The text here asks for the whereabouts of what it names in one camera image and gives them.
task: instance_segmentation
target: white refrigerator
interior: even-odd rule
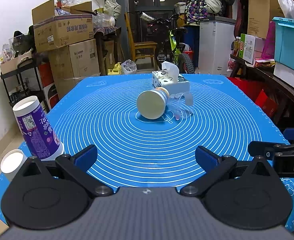
[[[199,25],[199,72],[229,77],[227,71],[236,21],[224,17],[203,18]]]

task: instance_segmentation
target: green bicycle frame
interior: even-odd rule
[[[169,32],[169,40],[170,40],[170,46],[171,46],[171,50],[172,50],[172,55],[173,55],[173,61],[175,64],[178,63],[178,57],[181,54],[180,50],[176,48],[177,43],[175,40],[174,35],[172,34],[172,32]]]

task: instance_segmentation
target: purple paper cup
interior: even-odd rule
[[[13,107],[19,129],[32,155],[53,161],[64,152],[36,96],[24,98]]]

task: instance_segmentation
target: black shelf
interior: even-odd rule
[[[25,70],[28,70],[28,69],[32,69],[32,68],[35,68],[35,63],[34,62],[31,62],[23,67],[20,67],[20,68],[17,68],[13,71],[10,71],[6,74],[1,74],[0,75],[0,78],[2,80],[4,80],[5,78],[9,78],[9,77],[12,77],[12,76],[16,76],[18,74],[20,74],[21,72],[25,71]]]
[[[38,78],[38,74],[37,74],[37,66],[36,66],[36,63],[33,59],[28,59],[26,60],[26,65],[20,67],[20,65],[22,65],[23,63],[25,62],[21,62],[18,64],[17,66],[17,69],[13,70],[13,71],[10,71],[6,74],[2,74],[0,75],[0,78],[2,79],[3,83],[4,83],[4,87],[5,87],[5,90],[6,90],[6,93],[7,93],[7,96],[8,96],[8,99],[9,99],[9,104],[11,107],[14,107],[14,105],[17,103],[17,102],[12,102],[11,99],[10,99],[10,95],[9,95],[9,92],[8,92],[8,89],[7,89],[7,86],[6,86],[6,82],[5,82],[5,79],[6,78],[9,78],[9,77],[12,77],[12,76],[16,76],[17,77],[17,81],[18,81],[18,84],[22,85],[23,87],[23,93],[25,94],[25,96],[22,98],[26,98],[26,97],[29,97],[29,96],[37,96],[38,99],[40,99],[39,101],[44,101],[44,104],[45,104],[45,107],[46,107],[46,110],[47,112],[49,112],[49,107],[47,105],[47,101],[46,101],[46,98],[45,98],[45,95],[44,95],[44,92],[43,90],[41,89],[41,85],[40,85],[40,81],[39,81],[39,78]],[[27,90],[27,88],[25,88],[25,85],[24,85],[24,82],[23,82],[23,78],[22,78],[22,72],[23,71],[26,71],[28,69],[34,69],[35,70],[35,75],[36,75],[36,79],[37,79],[37,83],[38,83],[38,87],[39,87],[39,90],[36,90],[36,91],[29,91]]]
[[[45,100],[44,93],[43,93],[42,90],[29,91],[29,95],[24,97],[24,98],[27,98],[27,97],[30,97],[30,96],[37,96],[39,99]],[[19,101],[14,102],[14,103],[9,102],[9,104],[10,104],[11,107],[14,107],[14,105],[16,105],[18,102]]]

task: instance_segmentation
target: white box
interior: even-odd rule
[[[174,83],[173,79],[168,75],[167,70],[153,71],[152,84],[155,88],[166,88],[170,95],[189,92],[190,83],[182,75],[178,76],[178,82]]]
[[[186,8],[186,3],[179,2],[175,4],[175,12],[176,13],[184,13]]]
[[[199,72],[230,76],[227,72],[236,21],[224,17],[204,18],[199,23]]]
[[[279,62],[276,62],[274,75],[294,88],[294,70]]]
[[[265,46],[264,39],[242,34],[240,38],[239,57],[250,64],[254,63],[254,58],[260,58]]]

